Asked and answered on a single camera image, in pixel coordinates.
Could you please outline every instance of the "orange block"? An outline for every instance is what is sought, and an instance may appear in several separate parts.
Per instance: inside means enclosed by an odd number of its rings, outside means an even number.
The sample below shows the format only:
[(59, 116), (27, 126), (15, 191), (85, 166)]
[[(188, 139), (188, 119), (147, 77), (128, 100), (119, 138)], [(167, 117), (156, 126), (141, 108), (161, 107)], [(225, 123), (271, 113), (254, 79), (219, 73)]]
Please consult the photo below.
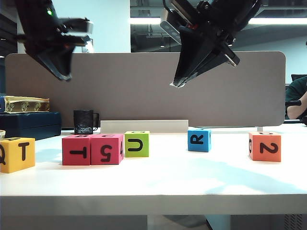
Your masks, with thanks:
[(249, 132), (249, 156), (253, 161), (281, 161), (282, 136), (274, 132)]

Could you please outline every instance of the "foam cube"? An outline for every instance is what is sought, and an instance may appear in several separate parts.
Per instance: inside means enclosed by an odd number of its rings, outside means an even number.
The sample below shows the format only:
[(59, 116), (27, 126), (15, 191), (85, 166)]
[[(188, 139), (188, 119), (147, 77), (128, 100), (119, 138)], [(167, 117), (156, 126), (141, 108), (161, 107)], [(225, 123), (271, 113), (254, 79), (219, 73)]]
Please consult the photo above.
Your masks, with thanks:
[(91, 164), (91, 135), (71, 135), (62, 138), (63, 165)]
[(149, 157), (149, 131), (125, 133), (125, 157)]
[(91, 164), (119, 164), (124, 158), (123, 134), (98, 134), (91, 138)]
[(0, 141), (0, 165), (2, 173), (12, 173), (35, 166), (35, 139), (2, 139)]
[(188, 130), (188, 150), (209, 152), (211, 149), (211, 130), (196, 128)]
[(281, 161), (281, 135), (249, 132), (249, 156), (253, 161)]

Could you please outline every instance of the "green block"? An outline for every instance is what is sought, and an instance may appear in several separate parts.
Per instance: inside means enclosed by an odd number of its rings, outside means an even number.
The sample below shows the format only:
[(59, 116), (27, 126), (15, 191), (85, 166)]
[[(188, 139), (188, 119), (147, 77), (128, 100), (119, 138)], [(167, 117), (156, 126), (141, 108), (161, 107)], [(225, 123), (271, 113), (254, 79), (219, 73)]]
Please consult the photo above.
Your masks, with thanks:
[(149, 131), (125, 133), (125, 157), (149, 157)]

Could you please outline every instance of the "blue box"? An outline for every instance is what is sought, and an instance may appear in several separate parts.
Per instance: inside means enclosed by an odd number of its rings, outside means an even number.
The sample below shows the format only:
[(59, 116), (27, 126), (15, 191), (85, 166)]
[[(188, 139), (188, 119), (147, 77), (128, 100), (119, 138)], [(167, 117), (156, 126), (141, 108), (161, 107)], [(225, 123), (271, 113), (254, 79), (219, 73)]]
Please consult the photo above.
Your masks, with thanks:
[(61, 135), (59, 112), (0, 114), (0, 129), (5, 138), (23, 137), (40, 140)]
[(211, 130), (196, 128), (188, 130), (188, 150), (209, 152), (211, 149)]

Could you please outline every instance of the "gray floor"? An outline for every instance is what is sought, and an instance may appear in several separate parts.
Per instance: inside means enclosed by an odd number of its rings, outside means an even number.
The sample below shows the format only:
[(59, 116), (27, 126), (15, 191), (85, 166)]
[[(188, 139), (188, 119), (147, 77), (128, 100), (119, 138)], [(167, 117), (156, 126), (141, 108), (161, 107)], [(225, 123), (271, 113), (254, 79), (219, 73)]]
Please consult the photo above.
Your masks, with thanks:
[(1, 217), (1, 230), (209, 230), (205, 216)]
[(148, 216), (147, 230), (210, 230), (205, 216)]

